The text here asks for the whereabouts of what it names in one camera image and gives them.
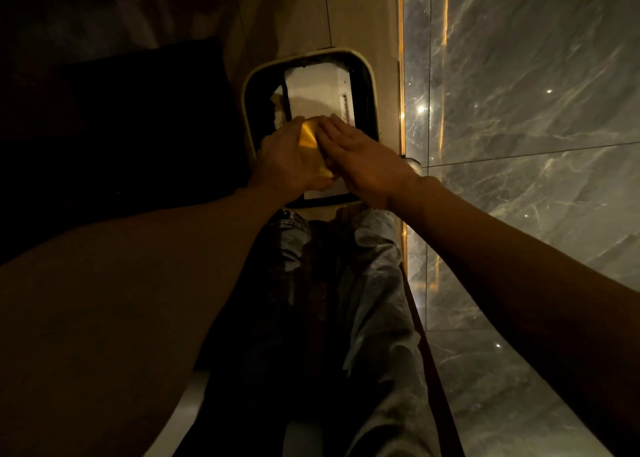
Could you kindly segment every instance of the forearm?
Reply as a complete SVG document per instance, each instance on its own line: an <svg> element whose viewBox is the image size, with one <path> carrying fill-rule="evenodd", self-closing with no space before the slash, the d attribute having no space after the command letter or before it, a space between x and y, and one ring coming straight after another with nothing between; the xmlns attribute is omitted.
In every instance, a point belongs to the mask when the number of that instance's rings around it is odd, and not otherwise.
<svg viewBox="0 0 640 457"><path fill-rule="evenodd" d="M476 209L435 178L392 206L509 343L612 446L640 430L636 292Z"/></svg>
<svg viewBox="0 0 640 457"><path fill-rule="evenodd" d="M0 267L3 453L144 452L279 202L243 189L82 227Z"/></svg>

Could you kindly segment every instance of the gray pants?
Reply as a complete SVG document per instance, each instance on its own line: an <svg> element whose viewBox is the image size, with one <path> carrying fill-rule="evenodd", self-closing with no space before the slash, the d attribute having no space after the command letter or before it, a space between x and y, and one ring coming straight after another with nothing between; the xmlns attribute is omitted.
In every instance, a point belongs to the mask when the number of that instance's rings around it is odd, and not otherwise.
<svg viewBox="0 0 640 457"><path fill-rule="evenodd" d="M176 456L281 456L301 414L321 422L327 456L440 454L396 222L272 218L212 327L205 400Z"/></svg>

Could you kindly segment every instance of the person's right hand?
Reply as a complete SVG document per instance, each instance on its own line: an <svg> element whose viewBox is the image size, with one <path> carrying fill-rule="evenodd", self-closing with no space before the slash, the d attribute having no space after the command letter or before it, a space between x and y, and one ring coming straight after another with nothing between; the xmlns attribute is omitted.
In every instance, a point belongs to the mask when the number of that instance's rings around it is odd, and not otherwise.
<svg viewBox="0 0 640 457"><path fill-rule="evenodd" d="M318 119L318 143L328 167L368 205L391 210L394 198L420 176L393 150L376 142L337 116Z"/></svg>

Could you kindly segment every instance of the person's left hand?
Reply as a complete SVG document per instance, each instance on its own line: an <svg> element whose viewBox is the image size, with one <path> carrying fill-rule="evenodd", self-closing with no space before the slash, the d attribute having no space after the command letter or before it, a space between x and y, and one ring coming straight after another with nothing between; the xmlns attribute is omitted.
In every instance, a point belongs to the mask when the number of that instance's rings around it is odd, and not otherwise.
<svg viewBox="0 0 640 457"><path fill-rule="evenodd" d="M333 180L318 175L300 155L300 129L304 117L294 118L262 140L248 187L265 187L279 196L281 205L295 201L307 190L324 190Z"/></svg>

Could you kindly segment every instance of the gold object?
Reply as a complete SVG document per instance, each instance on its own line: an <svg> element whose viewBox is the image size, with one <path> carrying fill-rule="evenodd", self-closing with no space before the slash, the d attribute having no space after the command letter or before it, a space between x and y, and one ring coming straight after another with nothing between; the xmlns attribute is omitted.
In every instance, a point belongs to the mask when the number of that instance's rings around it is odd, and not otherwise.
<svg viewBox="0 0 640 457"><path fill-rule="evenodd" d="M318 128L320 127L318 126L317 118L309 118L302 124L302 128L300 129L300 141L298 142L298 145L300 146L300 154L302 156L302 161L309 165L313 171L318 173L318 175L326 178L332 178L333 173L331 170L327 169L324 158L318 148L316 140L316 131Z"/></svg>

